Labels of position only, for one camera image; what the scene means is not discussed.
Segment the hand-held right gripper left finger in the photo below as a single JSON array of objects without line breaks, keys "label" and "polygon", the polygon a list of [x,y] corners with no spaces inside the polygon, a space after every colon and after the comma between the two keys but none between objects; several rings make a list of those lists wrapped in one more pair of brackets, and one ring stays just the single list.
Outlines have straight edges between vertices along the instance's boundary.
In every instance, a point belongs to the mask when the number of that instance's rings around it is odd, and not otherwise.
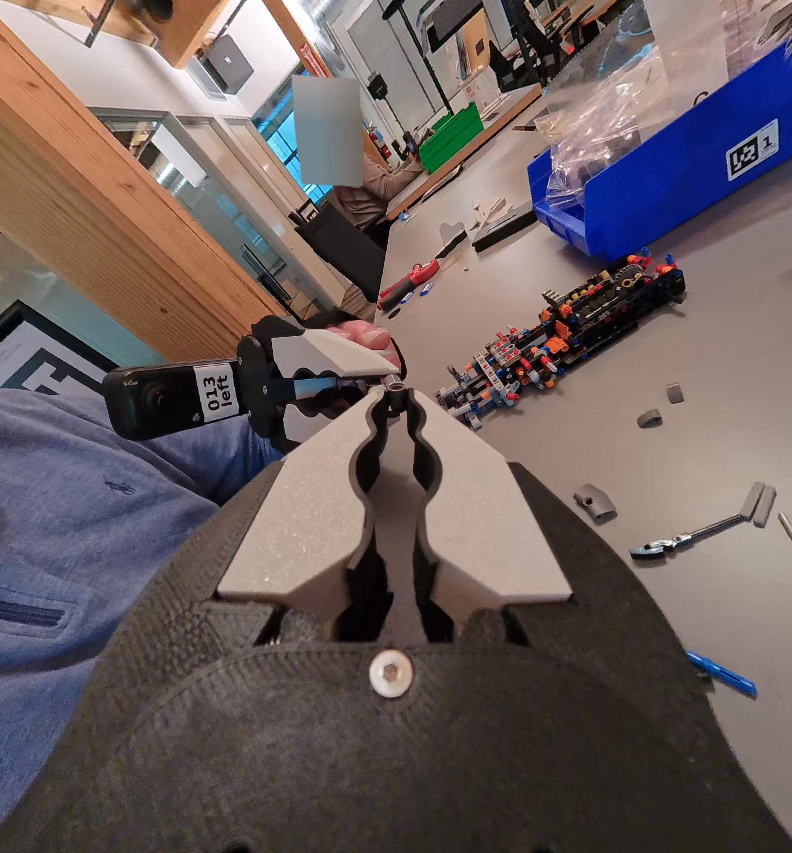
[{"label": "hand-held right gripper left finger", "polygon": [[339,639],[378,637],[388,577],[369,492],[388,435],[388,393],[375,388],[289,453],[216,592],[333,624]]}]

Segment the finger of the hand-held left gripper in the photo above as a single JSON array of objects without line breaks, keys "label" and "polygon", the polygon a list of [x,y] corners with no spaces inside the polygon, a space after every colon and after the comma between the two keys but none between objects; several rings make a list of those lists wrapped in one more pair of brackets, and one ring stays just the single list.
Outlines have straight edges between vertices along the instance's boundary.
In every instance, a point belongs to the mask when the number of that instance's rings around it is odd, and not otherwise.
[{"label": "finger of the hand-held left gripper", "polygon": [[402,368],[379,351],[326,329],[306,329],[300,335],[272,338],[273,362],[285,379],[332,377],[382,379],[400,376]]},{"label": "finger of the hand-held left gripper", "polygon": [[284,410],[281,454],[300,447],[349,409],[350,402],[346,399],[301,399],[288,403]]}]

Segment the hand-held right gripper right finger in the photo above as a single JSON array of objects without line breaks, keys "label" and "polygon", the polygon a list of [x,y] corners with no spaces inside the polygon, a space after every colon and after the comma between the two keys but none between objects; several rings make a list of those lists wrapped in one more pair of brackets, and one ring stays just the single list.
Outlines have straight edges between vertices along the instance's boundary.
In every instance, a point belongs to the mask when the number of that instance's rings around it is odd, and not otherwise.
[{"label": "hand-held right gripper right finger", "polygon": [[423,489],[412,557],[426,638],[451,642],[480,611],[567,602],[570,583],[506,459],[420,391],[405,414]]}]

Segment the lego car chassis model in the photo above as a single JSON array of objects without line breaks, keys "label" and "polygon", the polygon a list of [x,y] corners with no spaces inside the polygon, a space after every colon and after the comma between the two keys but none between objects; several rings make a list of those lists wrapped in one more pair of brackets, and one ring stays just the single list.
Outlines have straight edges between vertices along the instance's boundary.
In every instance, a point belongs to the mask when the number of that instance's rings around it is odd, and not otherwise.
[{"label": "lego car chassis model", "polygon": [[568,293],[543,292],[533,327],[498,332],[436,394],[438,404],[473,431],[491,411],[515,406],[524,391],[551,391],[579,364],[638,328],[643,319],[686,296],[684,273],[671,254],[652,264],[646,247],[627,254]]}]

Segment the grey lego connector with hole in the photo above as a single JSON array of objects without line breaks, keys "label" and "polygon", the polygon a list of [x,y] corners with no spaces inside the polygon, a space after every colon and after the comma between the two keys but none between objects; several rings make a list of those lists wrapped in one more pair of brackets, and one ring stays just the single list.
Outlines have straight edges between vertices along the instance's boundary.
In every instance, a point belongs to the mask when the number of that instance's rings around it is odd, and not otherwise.
[{"label": "grey lego connector with hole", "polygon": [[607,493],[593,484],[581,485],[573,493],[573,499],[597,524],[617,515],[617,508]]}]

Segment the blue and black lego pin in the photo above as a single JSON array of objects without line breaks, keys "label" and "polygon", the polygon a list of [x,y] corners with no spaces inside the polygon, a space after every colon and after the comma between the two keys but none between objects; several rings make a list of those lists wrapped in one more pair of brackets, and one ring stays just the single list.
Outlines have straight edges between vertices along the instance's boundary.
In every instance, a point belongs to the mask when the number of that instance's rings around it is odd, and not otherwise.
[{"label": "blue and black lego pin", "polygon": [[706,656],[692,652],[688,648],[685,648],[684,651],[699,675],[709,677],[748,698],[758,697],[758,688],[755,682],[717,664]]}]

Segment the person's left hand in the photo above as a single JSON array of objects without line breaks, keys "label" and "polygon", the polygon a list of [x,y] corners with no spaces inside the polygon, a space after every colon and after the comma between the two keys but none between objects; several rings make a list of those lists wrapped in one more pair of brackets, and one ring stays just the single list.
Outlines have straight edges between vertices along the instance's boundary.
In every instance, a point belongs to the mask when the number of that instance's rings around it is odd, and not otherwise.
[{"label": "person's left hand", "polygon": [[393,364],[399,360],[392,337],[384,328],[359,319],[330,323],[325,328],[337,336],[358,344],[360,347],[377,352]]}]

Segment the black office chair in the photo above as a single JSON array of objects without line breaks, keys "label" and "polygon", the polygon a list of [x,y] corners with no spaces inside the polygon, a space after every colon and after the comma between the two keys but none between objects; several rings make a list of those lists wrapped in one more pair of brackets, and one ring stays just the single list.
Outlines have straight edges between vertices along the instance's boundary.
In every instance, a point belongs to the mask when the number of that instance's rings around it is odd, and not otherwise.
[{"label": "black office chair", "polygon": [[343,274],[367,301],[378,301],[386,260],[384,248],[327,202],[316,208],[307,200],[288,217],[296,232],[322,260]]}]

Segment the wooden pillar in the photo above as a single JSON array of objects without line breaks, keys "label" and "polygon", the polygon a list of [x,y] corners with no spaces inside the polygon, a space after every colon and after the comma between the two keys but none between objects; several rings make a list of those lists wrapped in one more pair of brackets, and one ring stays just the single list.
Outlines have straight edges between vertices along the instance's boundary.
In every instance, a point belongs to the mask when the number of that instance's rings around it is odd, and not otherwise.
[{"label": "wooden pillar", "polygon": [[284,315],[1,19],[0,232],[171,361]]}]

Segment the green storage bin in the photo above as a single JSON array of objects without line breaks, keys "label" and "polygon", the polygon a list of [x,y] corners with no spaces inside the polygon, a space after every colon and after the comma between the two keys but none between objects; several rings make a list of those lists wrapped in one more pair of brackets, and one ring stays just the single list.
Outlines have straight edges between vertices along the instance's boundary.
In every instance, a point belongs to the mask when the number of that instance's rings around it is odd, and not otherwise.
[{"label": "green storage bin", "polygon": [[432,125],[433,134],[420,145],[423,170],[437,171],[484,129],[475,101],[455,113],[447,113]]}]

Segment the black framed poster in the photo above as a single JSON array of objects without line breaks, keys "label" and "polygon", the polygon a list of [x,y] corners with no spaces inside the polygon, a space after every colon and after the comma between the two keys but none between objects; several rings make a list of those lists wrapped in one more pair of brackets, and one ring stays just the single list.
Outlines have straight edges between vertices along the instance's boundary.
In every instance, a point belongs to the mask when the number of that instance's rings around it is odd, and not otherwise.
[{"label": "black framed poster", "polygon": [[102,397],[117,364],[24,302],[0,314],[0,389]]}]

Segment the wooden-edged desk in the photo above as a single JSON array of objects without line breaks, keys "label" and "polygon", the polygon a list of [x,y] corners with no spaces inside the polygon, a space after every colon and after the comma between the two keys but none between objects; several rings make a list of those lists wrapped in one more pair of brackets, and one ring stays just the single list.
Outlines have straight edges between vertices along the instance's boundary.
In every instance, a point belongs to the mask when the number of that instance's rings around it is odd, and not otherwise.
[{"label": "wooden-edged desk", "polygon": [[533,84],[502,95],[497,103],[490,106],[487,119],[483,119],[482,131],[437,170],[423,172],[423,175],[416,178],[412,184],[392,199],[388,203],[386,219],[389,222],[397,220],[405,211],[422,200],[423,196],[429,194],[435,187],[442,186],[450,176],[457,173],[458,169],[471,156],[488,144],[523,112],[530,109],[533,103],[539,101],[543,93],[544,87],[541,84]]}]

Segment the blue bin with square tag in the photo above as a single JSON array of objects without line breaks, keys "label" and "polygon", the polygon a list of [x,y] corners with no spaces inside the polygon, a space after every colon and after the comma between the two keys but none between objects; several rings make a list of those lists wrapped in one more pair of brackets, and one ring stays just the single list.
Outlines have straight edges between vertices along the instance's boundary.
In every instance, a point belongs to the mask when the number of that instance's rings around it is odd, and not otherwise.
[{"label": "blue bin with square tag", "polygon": [[552,210],[551,153],[528,166],[540,223],[588,257],[616,259],[792,158],[792,55],[783,47],[744,70],[585,183],[584,204]]}]

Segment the red handled tool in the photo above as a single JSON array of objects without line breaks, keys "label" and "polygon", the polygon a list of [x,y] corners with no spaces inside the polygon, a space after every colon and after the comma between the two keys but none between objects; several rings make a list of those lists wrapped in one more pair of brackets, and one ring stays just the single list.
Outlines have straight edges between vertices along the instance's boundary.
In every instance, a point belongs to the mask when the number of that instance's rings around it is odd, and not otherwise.
[{"label": "red handled tool", "polygon": [[390,311],[399,304],[406,294],[415,291],[420,286],[430,281],[440,270],[439,259],[433,258],[429,263],[417,263],[411,272],[398,282],[381,291],[376,303],[380,311]]}]

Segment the black wall speaker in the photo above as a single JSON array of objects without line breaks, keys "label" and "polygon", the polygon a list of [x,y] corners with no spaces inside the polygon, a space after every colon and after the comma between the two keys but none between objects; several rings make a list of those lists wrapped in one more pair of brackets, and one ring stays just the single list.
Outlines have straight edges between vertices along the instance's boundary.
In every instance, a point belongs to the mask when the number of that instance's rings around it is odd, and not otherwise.
[{"label": "black wall speaker", "polygon": [[253,68],[229,34],[215,38],[205,48],[201,64],[210,73],[220,91],[237,95],[254,74]]}]

